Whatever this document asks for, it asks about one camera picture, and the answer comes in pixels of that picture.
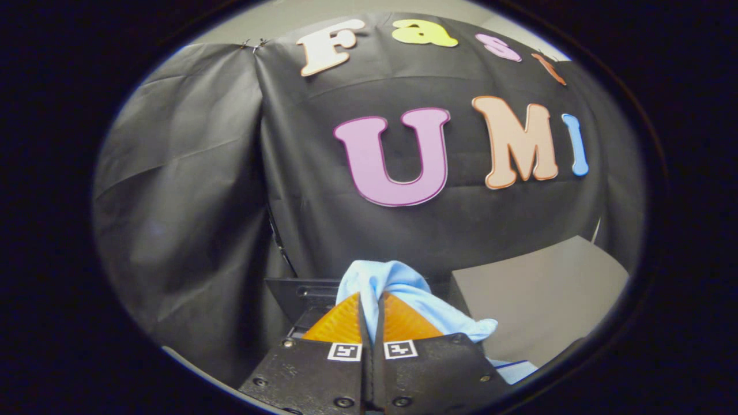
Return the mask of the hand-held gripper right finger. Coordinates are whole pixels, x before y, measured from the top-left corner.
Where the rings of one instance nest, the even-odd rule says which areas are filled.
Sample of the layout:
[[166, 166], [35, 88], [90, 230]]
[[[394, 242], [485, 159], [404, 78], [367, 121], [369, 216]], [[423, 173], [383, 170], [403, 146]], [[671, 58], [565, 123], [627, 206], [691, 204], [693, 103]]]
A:
[[385, 414], [469, 414], [496, 405], [511, 386], [463, 333], [431, 325], [384, 293], [374, 342], [374, 406]]

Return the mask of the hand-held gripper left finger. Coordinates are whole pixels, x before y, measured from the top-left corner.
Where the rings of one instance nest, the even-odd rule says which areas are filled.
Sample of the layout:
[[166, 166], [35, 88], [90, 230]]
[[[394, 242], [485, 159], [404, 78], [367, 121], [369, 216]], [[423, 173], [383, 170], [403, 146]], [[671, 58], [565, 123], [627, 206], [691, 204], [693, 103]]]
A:
[[284, 337], [238, 391], [271, 412], [364, 414], [371, 367], [361, 297], [346, 297], [302, 337]]

